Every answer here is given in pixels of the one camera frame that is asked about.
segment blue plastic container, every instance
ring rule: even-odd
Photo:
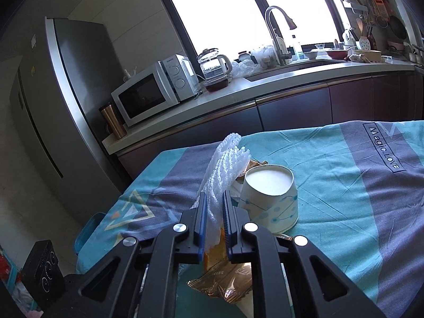
[[[81,251],[84,244],[93,234],[97,226],[100,225],[103,218],[106,216],[106,213],[96,213],[93,217],[86,223],[82,231],[79,233],[77,239],[75,239],[74,250],[75,254],[78,256],[78,253]]]

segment refrigerator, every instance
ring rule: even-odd
[[[131,182],[102,145],[109,132],[99,112],[122,78],[104,25],[45,18],[28,39],[11,90],[12,116],[27,154],[82,225],[107,212]]]

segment kettle handle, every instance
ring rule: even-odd
[[[219,54],[217,56],[217,59],[221,62],[221,59],[224,60],[224,62],[227,64],[228,69],[226,70],[226,72],[224,72],[225,75],[230,74],[231,71],[233,70],[233,66],[231,64],[231,61],[229,60],[228,57],[226,57],[225,55],[221,55]]]

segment window frame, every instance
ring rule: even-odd
[[[262,17],[265,20],[265,11],[266,9],[269,7],[268,1],[267,0],[255,0],[261,14]],[[344,32],[344,27],[343,27],[343,22],[342,19],[338,13],[336,4],[333,0],[325,0],[327,7],[330,11],[331,17],[334,21],[334,25],[336,27],[336,31],[338,33],[339,36],[339,40],[342,40],[342,35]],[[197,56],[199,55],[196,50],[194,49],[194,45],[191,41],[191,38],[184,26],[184,23],[180,17],[180,14],[177,11],[177,8],[175,7],[174,3],[172,0],[162,0],[162,3],[165,7],[166,12],[169,15],[169,18],[171,19],[171,22],[173,23],[173,26],[177,32],[177,35],[181,41],[181,44],[183,45],[184,51],[189,59],[189,61],[192,63],[193,69],[195,71],[196,74],[203,76],[203,72],[200,68],[200,65],[197,61]],[[278,27],[278,24],[274,18],[274,16],[271,13],[271,24],[272,27],[274,28],[274,31],[276,32],[276,34],[279,37],[282,37],[282,33],[280,31],[280,28]]]

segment window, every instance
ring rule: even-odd
[[[264,11],[276,5],[294,20],[290,31],[283,16],[274,10],[271,19],[277,34],[287,44],[292,35],[302,45],[332,43],[343,31],[332,0],[162,0],[179,34],[187,56],[201,74],[196,56],[204,49],[217,47],[230,59],[238,53],[272,44]]]

